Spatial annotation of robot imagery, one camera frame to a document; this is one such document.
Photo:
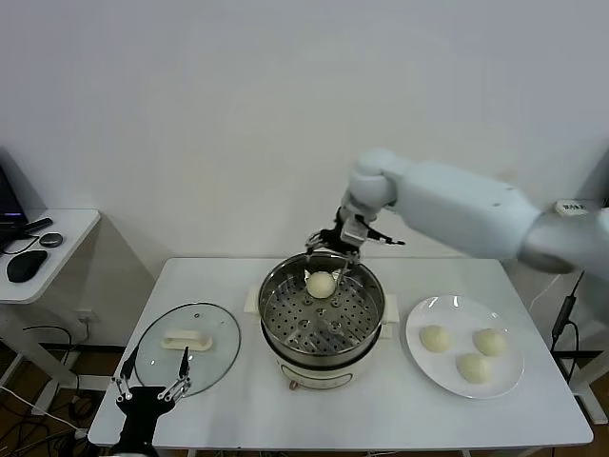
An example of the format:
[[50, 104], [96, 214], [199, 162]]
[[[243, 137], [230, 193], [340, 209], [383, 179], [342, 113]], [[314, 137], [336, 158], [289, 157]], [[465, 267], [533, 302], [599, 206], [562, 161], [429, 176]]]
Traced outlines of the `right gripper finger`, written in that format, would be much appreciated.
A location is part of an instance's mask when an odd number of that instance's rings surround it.
[[358, 250], [349, 251], [344, 254], [344, 264], [338, 269], [336, 284], [340, 286], [344, 279], [360, 263], [360, 252]]
[[326, 240], [328, 231], [319, 230], [311, 234], [305, 242], [305, 267], [304, 267], [304, 279], [307, 281], [311, 275], [309, 270], [310, 259], [314, 252], [327, 249], [328, 242]]

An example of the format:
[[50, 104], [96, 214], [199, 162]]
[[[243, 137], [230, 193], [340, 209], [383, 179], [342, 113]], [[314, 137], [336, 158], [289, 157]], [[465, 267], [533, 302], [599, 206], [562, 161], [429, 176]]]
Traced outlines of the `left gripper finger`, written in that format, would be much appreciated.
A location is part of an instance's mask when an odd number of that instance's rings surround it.
[[126, 401], [132, 398], [130, 391], [129, 380], [135, 368], [138, 348], [135, 348], [128, 358], [123, 362], [119, 370], [119, 374], [111, 378], [111, 382], [117, 389], [117, 401]]
[[189, 347], [185, 347], [175, 381], [157, 395], [158, 400], [180, 400], [191, 387], [189, 378]]

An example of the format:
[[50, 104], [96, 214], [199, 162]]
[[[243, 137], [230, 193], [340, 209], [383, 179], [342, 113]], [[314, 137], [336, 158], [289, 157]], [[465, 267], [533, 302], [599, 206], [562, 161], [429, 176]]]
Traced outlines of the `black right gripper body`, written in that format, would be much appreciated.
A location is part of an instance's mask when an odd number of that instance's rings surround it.
[[320, 231], [320, 239], [324, 248], [339, 252], [343, 255], [360, 253], [360, 248], [343, 241], [341, 238], [342, 228], [324, 228]]

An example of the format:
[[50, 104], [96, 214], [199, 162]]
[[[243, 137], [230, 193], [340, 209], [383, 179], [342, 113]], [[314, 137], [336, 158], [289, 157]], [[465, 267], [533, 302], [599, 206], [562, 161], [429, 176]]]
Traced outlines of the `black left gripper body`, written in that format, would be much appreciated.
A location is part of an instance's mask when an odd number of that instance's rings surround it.
[[165, 399], [162, 387], [133, 387], [131, 397], [117, 400], [125, 415], [119, 444], [151, 444], [159, 418], [175, 408], [176, 402]]

